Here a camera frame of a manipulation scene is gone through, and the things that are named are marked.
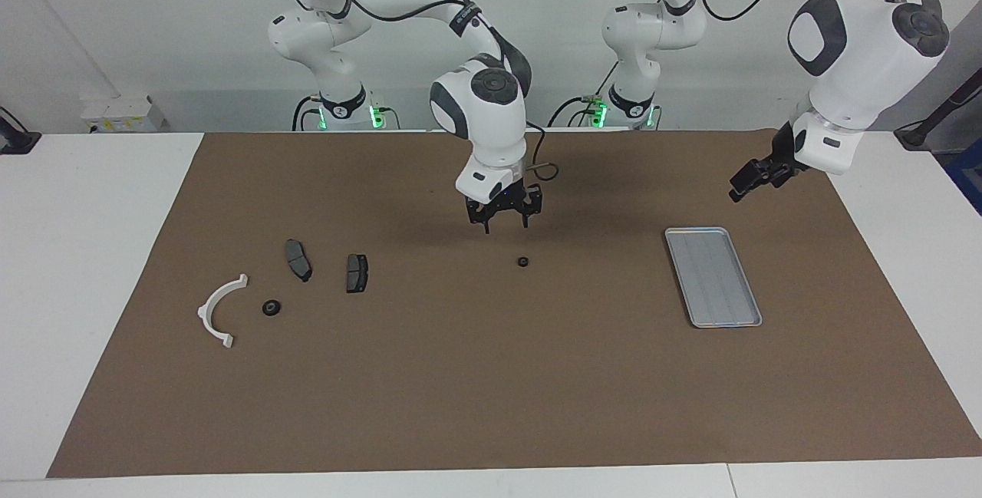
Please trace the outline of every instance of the black knob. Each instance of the black knob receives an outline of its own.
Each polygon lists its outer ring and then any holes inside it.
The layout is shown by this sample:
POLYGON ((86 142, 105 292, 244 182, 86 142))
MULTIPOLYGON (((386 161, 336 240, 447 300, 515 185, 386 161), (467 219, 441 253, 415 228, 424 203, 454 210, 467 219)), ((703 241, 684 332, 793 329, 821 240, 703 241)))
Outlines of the black knob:
POLYGON ((267 302, 262 306, 262 313, 266 314, 267 316, 275 316, 276 314, 280 313, 280 309, 282 307, 283 305, 280 305, 279 300, 267 300, 267 302))
POLYGON ((936 36, 941 33, 941 22, 937 16, 927 12, 915 12, 911 15, 911 25, 923 36, 936 36))
POLYGON ((519 81, 502 68, 485 68, 471 78, 470 90, 486 103, 511 105, 519 98, 519 81))

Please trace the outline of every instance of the black brake pad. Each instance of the black brake pad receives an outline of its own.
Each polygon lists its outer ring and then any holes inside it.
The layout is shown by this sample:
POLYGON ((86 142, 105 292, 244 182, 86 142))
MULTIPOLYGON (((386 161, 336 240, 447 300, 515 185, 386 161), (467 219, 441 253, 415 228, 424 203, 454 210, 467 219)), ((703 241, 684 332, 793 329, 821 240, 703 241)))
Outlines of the black brake pad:
POLYGON ((308 261, 304 253, 304 244, 298 240, 290 239, 287 241, 287 263, 290 264, 290 269, 301 281, 310 281, 310 275, 313 275, 313 268, 310 267, 310 261, 308 261))
POLYGON ((348 292, 364 292, 368 286, 368 257, 364 254, 348 256, 348 292))

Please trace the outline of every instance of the white curved part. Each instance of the white curved part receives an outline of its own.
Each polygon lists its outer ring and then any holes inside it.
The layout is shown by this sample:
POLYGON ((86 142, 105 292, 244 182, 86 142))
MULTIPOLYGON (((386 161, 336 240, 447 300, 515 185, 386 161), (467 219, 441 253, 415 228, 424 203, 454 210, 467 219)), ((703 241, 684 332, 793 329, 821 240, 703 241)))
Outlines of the white curved part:
POLYGON ((211 326, 211 314, 215 311, 215 306, 222 298, 230 294, 232 291, 238 291, 239 289, 245 288, 249 284, 249 276, 246 274, 239 275, 238 280, 234 282, 227 282, 227 284, 222 285, 216 291, 212 292, 211 296, 208 298, 208 302, 201 305, 197 309, 197 317, 201 318, 201 322, 204 323, 204 328, 208 330, 208 333, 215 336, 225 345, 225 348, 232 347, 232 336, 228 333, 220 333, 220 331, 215 330, 214 326, 211 326))

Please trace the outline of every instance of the electrical box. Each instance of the electrical box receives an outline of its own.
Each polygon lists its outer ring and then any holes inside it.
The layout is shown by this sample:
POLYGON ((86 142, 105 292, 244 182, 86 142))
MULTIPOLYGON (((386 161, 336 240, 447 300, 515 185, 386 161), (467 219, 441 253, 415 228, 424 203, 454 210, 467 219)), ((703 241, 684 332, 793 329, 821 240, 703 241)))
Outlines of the electrical box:
POLYGON ((81 119, 89 134, 95 132, 138 132, 156 134, 167 131, 164 114, 150 97, 91 101, 85 104, 81 119))

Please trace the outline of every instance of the rubber grommet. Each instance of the rubber grommet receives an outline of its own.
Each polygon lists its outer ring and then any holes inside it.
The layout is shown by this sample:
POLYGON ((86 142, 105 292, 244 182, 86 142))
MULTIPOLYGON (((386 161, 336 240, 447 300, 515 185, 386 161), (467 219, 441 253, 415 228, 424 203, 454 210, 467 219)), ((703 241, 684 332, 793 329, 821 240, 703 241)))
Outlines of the rubber grommet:
POLYGON ((280 309, 282 308, 283 305, 280 305, 279 300, 267 300, 267 302, 262 306, 262 313, 266 314, 267 316, 275 316, 276 314, 280 313, 280 309))

